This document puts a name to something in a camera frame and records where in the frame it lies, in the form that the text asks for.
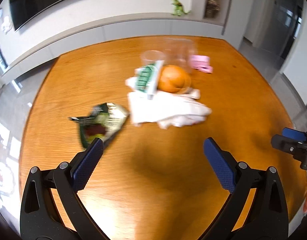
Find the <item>orange fruit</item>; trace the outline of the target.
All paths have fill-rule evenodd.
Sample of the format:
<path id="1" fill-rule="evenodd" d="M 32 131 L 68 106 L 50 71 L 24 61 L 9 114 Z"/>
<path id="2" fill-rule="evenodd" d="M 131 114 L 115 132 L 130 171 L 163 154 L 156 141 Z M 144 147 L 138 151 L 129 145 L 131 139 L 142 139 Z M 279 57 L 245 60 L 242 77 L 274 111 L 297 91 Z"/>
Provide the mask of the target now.
<path id="1" fill-rule="evenodd" d="M 184 94 L 191 86 L 189 74 L 176 65 L 163 66 L 158 79 L 157 89 L 173 94 Z"/>

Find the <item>large clear plastic jar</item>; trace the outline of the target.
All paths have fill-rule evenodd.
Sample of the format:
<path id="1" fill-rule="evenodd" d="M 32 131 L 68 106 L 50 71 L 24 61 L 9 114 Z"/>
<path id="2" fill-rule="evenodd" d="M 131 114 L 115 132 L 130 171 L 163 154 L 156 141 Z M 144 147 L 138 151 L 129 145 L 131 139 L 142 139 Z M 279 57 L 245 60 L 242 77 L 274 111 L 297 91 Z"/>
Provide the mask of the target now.
<path id="1" fill-rule="evenodd" d="M 187 73 L 192 72 L 192 56 L 196 54 L 196 47 L 192 40 L 186 38 L 164 39 L 165 64 L 183 68 Z"/>

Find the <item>dark green snack wrapper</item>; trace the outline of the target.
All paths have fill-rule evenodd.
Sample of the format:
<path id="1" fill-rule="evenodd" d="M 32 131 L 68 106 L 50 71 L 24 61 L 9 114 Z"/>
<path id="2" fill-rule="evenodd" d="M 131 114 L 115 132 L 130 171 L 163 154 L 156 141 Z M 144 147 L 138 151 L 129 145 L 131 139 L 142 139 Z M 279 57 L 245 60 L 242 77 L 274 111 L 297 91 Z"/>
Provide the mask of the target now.
<path id="1" fill-rule="evenodd" d="M 83 148 L 87 148 L 94 139 L 99 138 L 106 149 L 124 126 L 130 113 L 119 104 L 102 103 L 92 108 L 88 116 L 69 117 L 79 126 L 79 136 Z"/>

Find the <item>white cloth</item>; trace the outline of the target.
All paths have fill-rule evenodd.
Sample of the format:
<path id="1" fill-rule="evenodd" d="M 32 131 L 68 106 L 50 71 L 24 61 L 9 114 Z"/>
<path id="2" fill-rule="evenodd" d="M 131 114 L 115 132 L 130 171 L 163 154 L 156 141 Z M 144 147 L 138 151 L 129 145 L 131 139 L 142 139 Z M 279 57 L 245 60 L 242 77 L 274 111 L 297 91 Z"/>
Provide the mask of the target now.
<path id="1" fill-rule="evenodd" d="M 212 110 L 198 102 L 200 91 L 189 89 L 185 94 L 157 91 L 152 98 L 136 90 L 136 78 L 130 77 L 125 84 L 132 89 L 128 94 L 131 122 L 134 126 L 142 123 L 157 123 L 161 129 L 169 126 L 182 127 L 205 121 Z"/>

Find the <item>dried flower pot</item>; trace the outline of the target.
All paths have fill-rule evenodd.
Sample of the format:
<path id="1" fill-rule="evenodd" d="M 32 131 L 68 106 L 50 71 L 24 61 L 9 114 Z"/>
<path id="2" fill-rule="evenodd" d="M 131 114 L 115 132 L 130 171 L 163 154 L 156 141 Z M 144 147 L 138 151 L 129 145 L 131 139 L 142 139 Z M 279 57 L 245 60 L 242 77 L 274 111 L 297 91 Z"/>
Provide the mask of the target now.
<path id="1" fill-rule="evenodd" d="M 220 11 L 220 5 L 216 0 L 207 0 L 205 18 L 214 18 Z"/>

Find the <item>green white milk carton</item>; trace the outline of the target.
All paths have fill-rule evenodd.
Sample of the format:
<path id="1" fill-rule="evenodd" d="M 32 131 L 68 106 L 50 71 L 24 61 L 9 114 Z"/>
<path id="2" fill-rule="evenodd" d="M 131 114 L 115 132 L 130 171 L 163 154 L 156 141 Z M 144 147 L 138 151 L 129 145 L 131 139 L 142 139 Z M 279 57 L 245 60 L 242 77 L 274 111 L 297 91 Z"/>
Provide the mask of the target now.
<path id="1" fill-rule="evenodd" d="M 136 75 L 136 90 L 146 94 L 150 100 L 157 91 L 158 80 L 163 66 L 164 60 L 157 60 L 142 67 Z"/>

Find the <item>small clear plastic cup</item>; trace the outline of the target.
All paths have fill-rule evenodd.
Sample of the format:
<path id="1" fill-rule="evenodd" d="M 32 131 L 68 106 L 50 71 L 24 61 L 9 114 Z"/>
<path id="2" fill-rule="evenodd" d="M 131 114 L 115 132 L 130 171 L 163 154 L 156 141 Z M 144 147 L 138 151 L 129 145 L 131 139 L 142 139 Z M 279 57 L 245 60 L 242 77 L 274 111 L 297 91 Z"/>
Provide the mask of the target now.
<path id="1" fill-rule="evenodd" d="M 159 50 L 147 50 L 140 55 L 142 66 L 149 64 L 155 64 L 158 60 L 165 60 L 166 56 L 162 51 Z"/>

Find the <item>green toy dinosaur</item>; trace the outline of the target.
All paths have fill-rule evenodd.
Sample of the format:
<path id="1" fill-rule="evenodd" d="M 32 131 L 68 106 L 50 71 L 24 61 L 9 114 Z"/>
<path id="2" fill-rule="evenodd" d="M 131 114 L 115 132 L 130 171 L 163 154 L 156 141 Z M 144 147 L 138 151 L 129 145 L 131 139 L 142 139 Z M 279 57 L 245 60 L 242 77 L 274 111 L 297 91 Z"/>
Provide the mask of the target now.
<path id="1" fill-rule="evenodd" d="M 185 11 L 183 4 L 179 0 L 172 0 L 172 5 L 174 6 L 174 10 L 172 15 L 174 16 L 182 16 L 191 13 L 191 10 Z"/>

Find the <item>white low tv cabinet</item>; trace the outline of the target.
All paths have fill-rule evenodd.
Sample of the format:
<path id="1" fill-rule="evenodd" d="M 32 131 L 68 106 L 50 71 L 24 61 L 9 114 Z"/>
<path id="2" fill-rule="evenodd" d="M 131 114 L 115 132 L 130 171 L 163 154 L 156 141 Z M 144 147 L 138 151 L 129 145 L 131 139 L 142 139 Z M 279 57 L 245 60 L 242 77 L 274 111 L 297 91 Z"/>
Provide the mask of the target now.
<path id="1" fill-rule="evenodd" d="M 142 13 L 114 16 L 88 22 L 56 34 L 13 61 L 2 74 L 4 84 L 72 50 L 107 41 L 141 36 L 200 36 L 222 38 L 224 25 L 192 16 Z"/>

